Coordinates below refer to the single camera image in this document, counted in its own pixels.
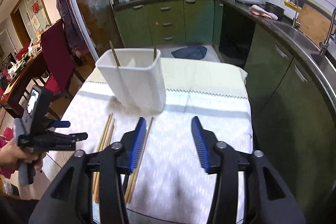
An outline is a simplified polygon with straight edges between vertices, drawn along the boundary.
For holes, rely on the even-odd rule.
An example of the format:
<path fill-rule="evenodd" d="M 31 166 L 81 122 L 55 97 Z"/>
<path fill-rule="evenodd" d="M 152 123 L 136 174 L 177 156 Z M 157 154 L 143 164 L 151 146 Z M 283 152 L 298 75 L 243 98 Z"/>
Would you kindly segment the person's left hand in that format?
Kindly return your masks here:
<path fill-rule="evenodd" d="M 43 159 L 46 152 L 41 154 L 32 153 L 29 149 L 21 148 L 16 145 L 14 139 L 11 139 L 1 147 L 1 175 L 10 178 L 18 170 L 21 161 L 33 161 L 34 169 L 40 172 L 43 166 Z"/>

